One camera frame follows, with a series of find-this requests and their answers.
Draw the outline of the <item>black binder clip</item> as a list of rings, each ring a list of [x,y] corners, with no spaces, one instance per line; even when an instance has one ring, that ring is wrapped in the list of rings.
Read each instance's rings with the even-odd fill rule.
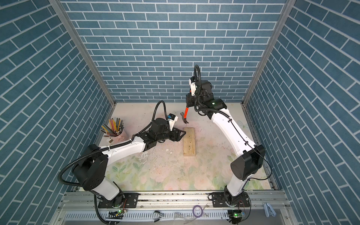
[[[161,219],[163,219],[165,217],[164,213],[161,213],[159,211],[154,211],[152,219],[153,222],[156,223],[158,221],[160,221]]]

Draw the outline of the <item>red-handled claw hammer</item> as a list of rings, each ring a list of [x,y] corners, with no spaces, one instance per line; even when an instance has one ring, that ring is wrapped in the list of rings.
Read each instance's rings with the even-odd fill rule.
[[[186,109],[185,109],[184,112],[181,112],[182,121],[183,121],[185,124],[188,124],[187,114],[188,114],[188,107],[186,107]]]

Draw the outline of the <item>wooden block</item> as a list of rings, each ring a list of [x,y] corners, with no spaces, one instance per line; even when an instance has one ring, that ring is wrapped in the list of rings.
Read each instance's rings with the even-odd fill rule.
[[[193,157],[196,155],[195,129],[193,127],[184,128],[186,132],[183,137],[183,155],[185,157]]]

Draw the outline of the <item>pink pencil cup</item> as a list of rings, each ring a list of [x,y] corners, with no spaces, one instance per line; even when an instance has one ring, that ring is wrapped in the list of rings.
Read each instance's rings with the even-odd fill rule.
[[[127,141],[127,140],[129,140],[129,136],[128,136],[128,134],[126,133],[126,131],[123,130],[122,133],[119,134],[118,136],[112,137],[112,144],[125,142],[125,141]]]

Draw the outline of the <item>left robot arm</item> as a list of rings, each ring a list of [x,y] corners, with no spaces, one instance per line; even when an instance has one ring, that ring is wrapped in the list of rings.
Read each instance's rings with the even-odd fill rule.
[[[109,201],[121,198],[121,189],[105,176],[107,167],[122,158],[147,151],[159,142],[179,142],[186,131],[175,128],[174,123],[171,119],[157,118],[127,141],[106,147],[90,145],[85,154],[60,170],[59,183],[82,187]]]

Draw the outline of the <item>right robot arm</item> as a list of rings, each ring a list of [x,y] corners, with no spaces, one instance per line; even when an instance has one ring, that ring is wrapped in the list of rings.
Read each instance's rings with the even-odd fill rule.
[[[230,165],[233,173],[230,182],[225,186],[224,198],[229,204],[238,200],[248,181],[262,167],[265,160],[265,148],[256,145],[240,128],[230,114],[227,105],[220,98],[214,98],[212,85],[195,77],[189,79],[190,92],[186,95],[186,109],[181,113],[187,124],[187,113],[190,107],[203,112],[223,132],[230,142],[237,159]]]

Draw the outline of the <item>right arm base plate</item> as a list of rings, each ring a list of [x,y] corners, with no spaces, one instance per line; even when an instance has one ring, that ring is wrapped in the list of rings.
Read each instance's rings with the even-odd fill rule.
[[[250,207],[250,198],[247,192],[242,192],[237,196],[232,196],[227,192],[212,192],[208,194],[208,199],[212,202],[214,208],[224,207]]]

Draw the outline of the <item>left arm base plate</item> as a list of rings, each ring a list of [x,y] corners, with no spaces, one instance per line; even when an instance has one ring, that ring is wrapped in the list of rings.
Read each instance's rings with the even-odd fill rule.
[[[97,206],[102,209],[127,209],[136,208],[138,202],[138,193],[119,193],[113,200],[107,200],[106,198],[99,196]]]

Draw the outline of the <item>grey clamp tool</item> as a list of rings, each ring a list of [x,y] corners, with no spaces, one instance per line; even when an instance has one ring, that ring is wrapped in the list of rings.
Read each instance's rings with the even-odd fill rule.
[[[277,213],[275,212],[275,210],[273,209],[272,205],[269,203],[264,203],[263,204],[263,208],[264,208],[264,213],[265,216],[267,218],[269,217],[276,217]]]

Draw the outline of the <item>aluminium mounting rail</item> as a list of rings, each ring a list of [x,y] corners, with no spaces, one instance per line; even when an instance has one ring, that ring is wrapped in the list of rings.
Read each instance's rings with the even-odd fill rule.
[[[139,191],[125,192],[138,193],[139,198],[136,208],[127,208],[119,218],[110,215],[116,209],[99,209],[101,217],[108,221],[120,222],[147,222],[152,221],[154,211],[164,213],[164,221],[177,219],[178,214],[192,217],[192,209],[199,205],[203,209],[201,219],[229,219],[235,210],[264,212],[263,204],[269,203],[277,214],[281,216],[286,225],[296,225],[297,221],[291,205],[284,191],[281,190],[248,190],[250,207],[224,207],[214,208],[208,199],[208,194],[222,191]],[[51,220],[52,225],[63,225],[66,221],[98,221],[95,212],[94,195],[90,192],[65,193],[55,215]]]

